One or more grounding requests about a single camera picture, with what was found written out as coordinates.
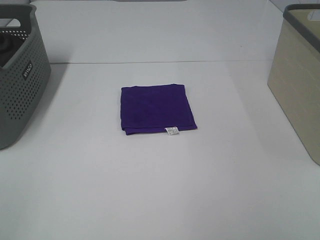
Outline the grey perforated plastic basket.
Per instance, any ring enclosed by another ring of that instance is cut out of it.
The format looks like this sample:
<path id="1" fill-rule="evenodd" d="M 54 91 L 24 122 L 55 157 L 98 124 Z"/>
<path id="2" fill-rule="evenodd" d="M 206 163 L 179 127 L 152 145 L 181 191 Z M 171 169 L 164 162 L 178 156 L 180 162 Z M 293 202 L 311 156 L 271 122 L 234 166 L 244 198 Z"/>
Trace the grey perforated plastic basket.
<path id="1" fill-rule="evenodd" d="M 31 4 L 1 4 L 2 19 L 19 26 L 0 28 L 0 147 L 14 144 L 37 108 L 51 66 Z"/>

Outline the purple towel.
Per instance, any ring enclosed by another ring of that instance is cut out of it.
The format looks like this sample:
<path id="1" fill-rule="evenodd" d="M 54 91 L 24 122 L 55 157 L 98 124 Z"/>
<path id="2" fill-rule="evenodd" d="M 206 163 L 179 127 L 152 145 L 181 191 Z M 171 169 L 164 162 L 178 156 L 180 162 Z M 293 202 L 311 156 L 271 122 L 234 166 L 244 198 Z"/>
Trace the purple towel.
<path id="1" fill-rule="evenodd" d="M 122 87 L 120 125 L 126 135 L 197 129 L 183 84 Z"/>

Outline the beige basket with grey rim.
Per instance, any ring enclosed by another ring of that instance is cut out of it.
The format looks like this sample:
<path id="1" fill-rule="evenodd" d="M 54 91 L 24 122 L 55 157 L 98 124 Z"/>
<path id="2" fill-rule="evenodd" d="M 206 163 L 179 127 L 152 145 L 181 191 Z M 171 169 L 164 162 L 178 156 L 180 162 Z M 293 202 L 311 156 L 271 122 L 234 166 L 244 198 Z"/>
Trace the beige basket with grey rim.
<path id="1" fill-rule="evenodd" d="M 320 22 L 318 3 L 290 4 L 267 85 L 310 158 L 320 163 Z"/>

